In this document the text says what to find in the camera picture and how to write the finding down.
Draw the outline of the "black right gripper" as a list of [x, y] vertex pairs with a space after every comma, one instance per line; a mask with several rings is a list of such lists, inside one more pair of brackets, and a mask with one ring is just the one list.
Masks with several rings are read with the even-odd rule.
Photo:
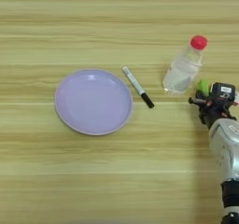
[[213, 103], [212, 101], [206, 102], [205, 95], [202, 91], [196, 91], [195, 97], [189, 98], [189, 104], [200, 105], [199, 118], [202, 124], [208, 129], [210, 129], [218, 119], [236, 120], [236, 117], [231, 115], [229, 107], [226, 104]]

